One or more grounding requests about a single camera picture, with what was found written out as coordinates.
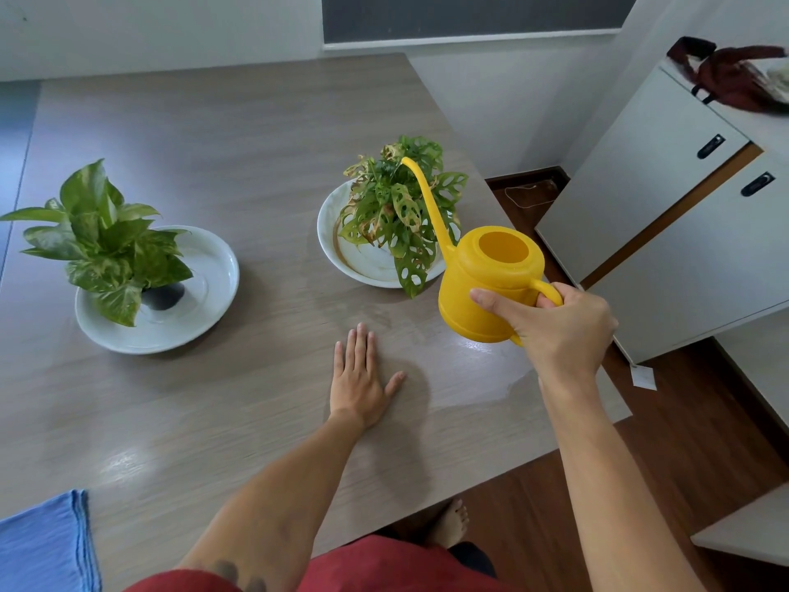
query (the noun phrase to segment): cabinet door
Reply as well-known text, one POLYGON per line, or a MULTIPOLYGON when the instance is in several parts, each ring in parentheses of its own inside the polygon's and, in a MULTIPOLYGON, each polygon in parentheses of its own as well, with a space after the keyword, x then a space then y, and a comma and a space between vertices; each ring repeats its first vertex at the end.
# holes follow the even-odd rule
POLYGON ((789 167, 762 154, 591 287, 611 304, 630 359, 789 299, 788 216, 789 167), (775 179, 745 197, 765 173, 775 179))
POLYGON ((576 282, 747 143, 656 68, 562 191, 537 231, 576 282), (724 141, 705 158, 714 137, 724 141))

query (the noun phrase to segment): dark red bag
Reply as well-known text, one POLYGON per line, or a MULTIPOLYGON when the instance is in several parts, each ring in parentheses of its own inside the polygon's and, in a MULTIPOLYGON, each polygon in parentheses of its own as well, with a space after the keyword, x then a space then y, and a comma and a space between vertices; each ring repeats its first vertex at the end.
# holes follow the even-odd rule
POLYGON ((674 60, 683 74, 695 83, 693 95, 700 89, 708 91, 702 101, 712 101, 747 109, 751 112, 789 113, 789 104, 773 98, 754 79, 750 70, 740 64, 741 60, 758 58, 785 58, 786 50, 778 46, 725 47, 717 46, 706 39, 681 37, 668 50, 667 56, 674 60), (695 71, 688 56, 704 61, 695 71))

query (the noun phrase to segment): paper tag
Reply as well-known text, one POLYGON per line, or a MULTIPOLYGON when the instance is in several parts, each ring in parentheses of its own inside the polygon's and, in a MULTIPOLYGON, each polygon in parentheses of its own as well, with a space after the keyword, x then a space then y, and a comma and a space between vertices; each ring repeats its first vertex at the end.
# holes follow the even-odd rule
POLYGON ((630 375, 633 377, 633 386, 648 388, 651 391, 657 390, 655 372, 652 368, 647 368, 645 365, 632 365, 630 375))

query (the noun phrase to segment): hand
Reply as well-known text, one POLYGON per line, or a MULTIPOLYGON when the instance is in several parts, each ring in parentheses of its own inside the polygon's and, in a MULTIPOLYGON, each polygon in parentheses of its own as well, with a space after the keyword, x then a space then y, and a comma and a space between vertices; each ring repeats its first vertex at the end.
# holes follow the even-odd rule
POLYGON ((331 380, 331 415, 350 415, 366 429, 380 420, 395 396, 405 372, 397 372, 381 387, 376 364, 376 337, 364 324, 348 333, 345 359, 342 343, 335 345, 335 376, 331 380))
POLYGON ((605 299, 561 282, 553 286, 564 299, 561 307, 542 294, 536 308, 490 290, 472 289, 470 296, 481 308, 510 323, 549 388, 568 381, 594 381, 618 322, 605 299))

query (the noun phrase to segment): red clothing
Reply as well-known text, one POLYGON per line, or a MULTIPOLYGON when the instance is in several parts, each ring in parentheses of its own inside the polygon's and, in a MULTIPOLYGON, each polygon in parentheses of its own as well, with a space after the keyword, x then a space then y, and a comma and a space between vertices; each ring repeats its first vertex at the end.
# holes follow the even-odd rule
MULTIPOLYGON (((443 548, 422 548, 367 536, 309 563, 298 592, 507 592, 496 579, 463 567, 443 548)), ((205 571, 177 569, 144 579, 126 592, 241 592, 205 571)))

